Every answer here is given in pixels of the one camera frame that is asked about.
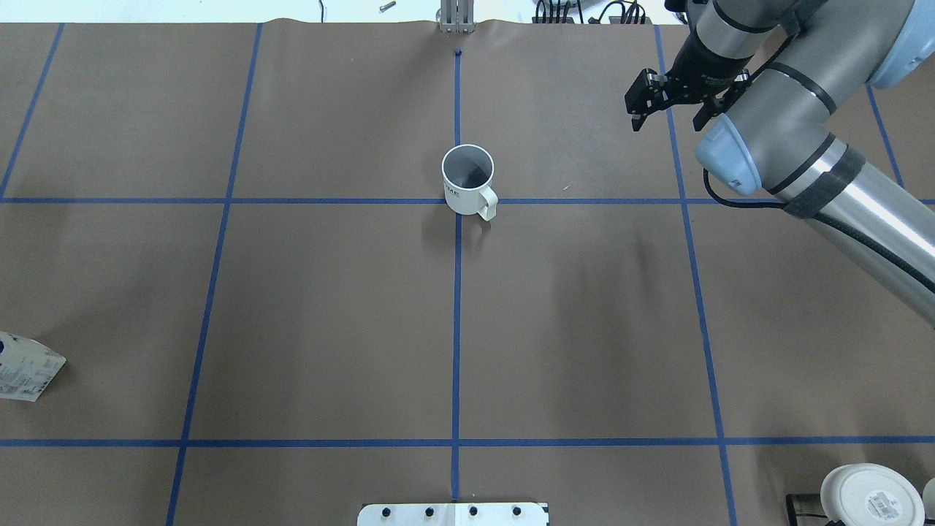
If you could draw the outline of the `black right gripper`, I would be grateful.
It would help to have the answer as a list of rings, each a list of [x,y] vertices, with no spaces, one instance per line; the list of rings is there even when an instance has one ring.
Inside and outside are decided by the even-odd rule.
[[[714,118],[730,109],[728,95],[715,94],[727,90],[751,59],[751,56],[731,58],[708,51],[681,51],[672,67],[662,74],[642,69],[625,93],[632,130],[640,131],[645,120],[658,110],[675,104],[701,103],[692,117],[692,129],[701,132]]]

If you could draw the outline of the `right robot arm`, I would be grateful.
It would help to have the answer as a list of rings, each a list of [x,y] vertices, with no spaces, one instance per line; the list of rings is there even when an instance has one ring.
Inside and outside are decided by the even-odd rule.
[[[668,1],[689,34],[667,71],[625,94],[635,131],[697,104],[704,183],[765,190],[923,319],[933,320],[933,212],[827,120],[860,88],[890,88],[933,53],[931,1]]]

